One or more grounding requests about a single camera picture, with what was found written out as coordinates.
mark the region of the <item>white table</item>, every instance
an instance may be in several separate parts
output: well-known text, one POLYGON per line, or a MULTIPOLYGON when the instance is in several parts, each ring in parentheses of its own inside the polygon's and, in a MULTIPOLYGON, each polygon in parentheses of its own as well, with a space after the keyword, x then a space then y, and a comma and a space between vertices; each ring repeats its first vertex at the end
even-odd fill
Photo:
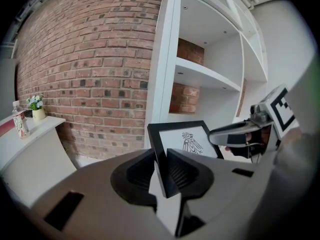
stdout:
MULTIPOLYGON (((12 116, 0 121, 0 125, 12 116)), ((0 175, 11 196, 27 207, 47 190, 76 171, 56 131, 65 119, 27 118, 30 136, 20 139, 16 128, 0 137, 0 175)))

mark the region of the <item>framed print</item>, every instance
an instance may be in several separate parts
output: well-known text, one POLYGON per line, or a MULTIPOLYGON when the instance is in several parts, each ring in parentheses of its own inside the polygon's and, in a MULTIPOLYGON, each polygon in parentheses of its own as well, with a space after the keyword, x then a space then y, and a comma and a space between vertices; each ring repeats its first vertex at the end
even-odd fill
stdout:
POLYGON ((158 158, 167 149, 179 149, 201 156, 224 159, 219 147, 209 141, 209 129, 203 120, 150 123, 147 127, 151 147, 158 158))

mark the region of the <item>black slot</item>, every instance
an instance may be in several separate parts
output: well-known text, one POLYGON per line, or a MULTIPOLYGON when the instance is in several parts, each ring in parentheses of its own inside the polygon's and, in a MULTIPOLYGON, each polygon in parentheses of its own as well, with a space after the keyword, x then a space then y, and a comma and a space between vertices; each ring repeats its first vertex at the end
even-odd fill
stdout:
POLYGON ((81 193, 70 191, 52 209, 44 220, 57 230, 61 231, 83 197, 84 195, 81 193))
POLYGON ((239 175, 242 175, 242 176, 249 177, 249 178, 251 178, 252 175, 254 175, 254 172, 253 172, 253 171, 251 171, 251 170, 245 170, 245 169, 240 169, 240 168, 235 168, 235 169, 233 169, 232 172, 235 173, 235 174, 239 174, 239 175))

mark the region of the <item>black picture frame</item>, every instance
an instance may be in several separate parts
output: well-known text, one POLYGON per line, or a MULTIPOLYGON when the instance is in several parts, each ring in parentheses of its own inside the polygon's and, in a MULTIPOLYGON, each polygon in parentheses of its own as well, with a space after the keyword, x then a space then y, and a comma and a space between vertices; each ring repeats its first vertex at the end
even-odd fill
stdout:
POLYGON ((214 148, 217 158, 224 159, 219 147, 217 145, 213 145, 209 141, 209 134, 210 131, 203 120, 199 121, 184 121, 184 122, 166 122, 166 123, 150 123, 147 126, 148 135, 151 147, 154 149, 158 166, 161 168, 163 165, 166 164, 166 153, 164 150, 164 146, 162 145, 160 132, 162 131, 170 131, 170 130, 178 130, 178 129, 185 129, 185 128, 194 128, 201 126, 205 131, 205 134, 208 137, 208 142, 214 148))

